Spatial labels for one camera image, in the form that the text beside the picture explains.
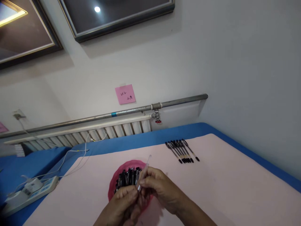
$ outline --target metal pipe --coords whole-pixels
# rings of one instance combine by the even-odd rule
[[[52,125],[48,125],[48,126],[37,127],[37,128],[33,128],[33,129],[28,129],[27,132],[32,133],[32,132],[39,132],[39,131],[43,131],[43,130],[60,128],[60,127],[64,127],[64,126],[72,126],[72,125],[80,124],[83,122],[91,122],[91,121],[96,121],[96,120],[100,120],[100,119],[112,118],[112,117],[117,117],[117,116],[122,116],[122,115],[133,114],[133,113],[137,113],[137,112],[143,112],[143,111],[154,110],[154,109],[159,109],[159,108],[163,108],[163,107],[169,107],[169,106],[194,102],[194,101],[198,101],[198,100],[206,100],[207,98],[208,98],[207,94],[200,94],[197,96],[186,97],[186,98],[167,101],[167,102],[163,102],[163,103],[157,103],[157,104],[147,105],[147,106],[143,106],[143,107],[132,108],[132,109],[128,109],[128,110],[122,110],[122,111],[112,112],[112,113],[88,117],[88,118],[61,122],[61,123],[52,124]],[[23,134],[26,134],[26,133],[24,131],[6,133],[6,134],[0,135],[0,139],[7,138],[7,137],[14,137],[14,136],[23,135]]]
[[[120,120],[115,120],[115,121],[110,121],[110,122],[103,122],[103,123],[94,124],[94,125],[90,125],[90,126],[83,126],[83,127],[78,127],[78,128],[74,128],[74,129],[67,129],[67,130],[62,130],[62,131],[58,131],[58,132],[41,134],[41,135],[37,135],[36,137],[20,138],[20,139],[16,139],[16,140],[6,141],[6,142],[4,142],[4,144],[18,144],[18,143],[22,143],[22,142],[26,142],[26,141],[37,140],[37,138],[44,139],[44,138],[49,138],[49,137],[62,136],[62,135],[66,135],[66,134],[89,131],[89,130],[105,128],[105,127],[109,127],[109,126],[118,126],[118,125],[122,125],[125,123],[144,121],[144,120],[149,120],[149,119],[151,119],[150,114],[144,115],[144,116],[136,116],[136,117],[132,117],[132,118],[120,119]]]

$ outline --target wall socket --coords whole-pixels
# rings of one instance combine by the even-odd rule
[[[18,110],[16,110],[16,111],[13,111],[13,116],[14,116],[17,120],[19,120],[20,118],[26,118],[26,116],[24,115],[24,113],[23,113],[20,109],[18,109]]]

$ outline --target picture frame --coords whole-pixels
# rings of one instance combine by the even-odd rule
[[[79,43],[172,13],[175,8],[175,0],[58,1]]]
[[[0,70],[62,50],[39,0],[0,0]]]

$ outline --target pink paper on wall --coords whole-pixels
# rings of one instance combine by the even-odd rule
[[[132,85],[120,86],[115,88],[119,104],[127,104],[136,101]]]
[[[8,129],[0,122],[0,132],[6,132]]]

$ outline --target radiator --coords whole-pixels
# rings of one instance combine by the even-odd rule
[[[79,127],[74,129],[43,133],[37,135],[36,137],[44,141],[54,143],[59,147],[73,147],[78,144],[85,143],[89,132],[91,133],[89,134],[87,142],[91,142],[91,138],[95,141],[99,141],[102,139],[113,139],[116,137],[131,136],[139,133],[150,132],[150,119],[151,115],[143,115],[89,126],[80,127],[79,125]],[[32,151],[40,151],[54,147],[51,144],[38,140],[36,137],[28,136],[21,139],[6,141],[4,144],[23,143]]]

